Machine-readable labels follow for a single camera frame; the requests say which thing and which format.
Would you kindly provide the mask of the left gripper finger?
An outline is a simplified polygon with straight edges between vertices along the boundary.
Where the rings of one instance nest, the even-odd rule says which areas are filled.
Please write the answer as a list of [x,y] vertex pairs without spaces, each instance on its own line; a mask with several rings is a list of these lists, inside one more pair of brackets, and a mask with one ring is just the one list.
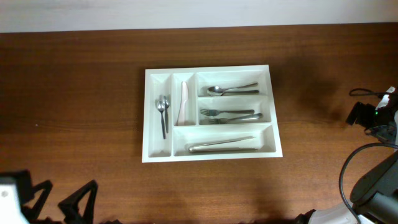
[[[91,180],[66,199],[62,200],[58,204],[58,207],[65,216],[63,221],[67,224],[93,224],[97,191],[97,182]],[[81,214],[79,203],[86,194],[89,194],[89,196],[84,212]]]
[[51,183],[50,180],[46,180],[44,182],[41,182],[33,187],[31,187],[29,191],[29,199],[27,200],[30,202],[31,200],[34,199],[35,193],[42,191],[40,194],[40,197],[37,199],[36,203],[32,208],[23,205],[21,207],[23,215],[26,217],[28,221],[37,221],[43,206],[52,190],[53,184]]

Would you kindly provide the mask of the metal tablespoon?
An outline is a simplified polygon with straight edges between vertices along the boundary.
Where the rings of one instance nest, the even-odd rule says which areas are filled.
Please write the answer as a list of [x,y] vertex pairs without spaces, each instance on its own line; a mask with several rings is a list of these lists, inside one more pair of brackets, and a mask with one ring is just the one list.
[[211,87],[207,88],[206,92],[209,96],[222,96],[222,93],[225,91],[240,91],[240,89],[252,88],[255,86],[258,86],[258,82],[253,82],[248,85],[229,87],[229,88],[222,88],[220,86],[211,86]]
[[225,91],[222,96],[225,95],[256,95],[259,94],[259,90],[247,90],[247,91]]

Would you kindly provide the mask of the small metal teaspoon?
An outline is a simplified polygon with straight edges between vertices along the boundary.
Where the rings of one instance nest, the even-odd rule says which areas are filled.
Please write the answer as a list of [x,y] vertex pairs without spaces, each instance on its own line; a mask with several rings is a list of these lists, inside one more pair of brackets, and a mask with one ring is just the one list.
[[163,112],[165,111],[165,106],[162,101],[158,100],[156,104],[157,110],[160,112],[160,123],[162,127],[162,136],[163,139],[166,139],[166,130],[165,130],[165,121],[164,121],[164,115]]
[[168,98],[165,95],[160,96],[162,99],[162,102],[165,107],[165,114],[164,114],[164,119],[165,119],[165,131],[166,133],[169,132],[169,113],[168,113],[168,108],[170,107],[170,102]]

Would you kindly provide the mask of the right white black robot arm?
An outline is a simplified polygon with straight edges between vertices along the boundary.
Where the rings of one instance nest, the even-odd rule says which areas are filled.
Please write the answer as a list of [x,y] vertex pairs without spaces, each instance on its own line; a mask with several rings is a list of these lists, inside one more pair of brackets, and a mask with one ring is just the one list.
[[[349,96],[381,99],[377,106],[357,102],[346,119],[349,125],[362,126],[365,135],[378,142],[355,149],[345,160],[338,179],[341,204],[300,214],[294,223],[397,223],[397,88],[391,86],[384,92],[355,88]],[[349,162],[359,152],[372,147],[391,148],[394,153],[364,174],[346,198],[343,179]]]

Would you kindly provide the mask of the metal fork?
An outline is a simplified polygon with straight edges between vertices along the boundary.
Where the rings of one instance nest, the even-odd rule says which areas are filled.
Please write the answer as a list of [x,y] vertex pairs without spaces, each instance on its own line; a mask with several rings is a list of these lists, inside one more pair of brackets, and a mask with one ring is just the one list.
[[262,113],[256,113],[256,114],[251,114],[251,115],[246,115],[246,116],[240,116],[237,118],[219,118],[219,119],[209,119],[208,123],[209,124],[229,124],[229,123],[236,123],[236,122],[243,122],[243,121],[255,121],[263,118]]
[[254,110],[210,110],[206,108],[200,108],[199,112],[205,116],[218,116],[220,114],[254,114]]

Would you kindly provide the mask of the pink plastic knife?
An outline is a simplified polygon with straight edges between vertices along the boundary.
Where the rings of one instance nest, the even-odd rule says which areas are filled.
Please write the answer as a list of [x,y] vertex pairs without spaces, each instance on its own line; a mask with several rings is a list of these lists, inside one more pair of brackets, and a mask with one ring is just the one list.
[[180,110],[178,114],[178,119],[177,119],[177,125],[178,126],[184,126],[185,125],[185,104],[189,99],[189,92],[188,92],[188,85],[186,82],[182,82],[182,95],[181,95],[181,102],[180,102]]

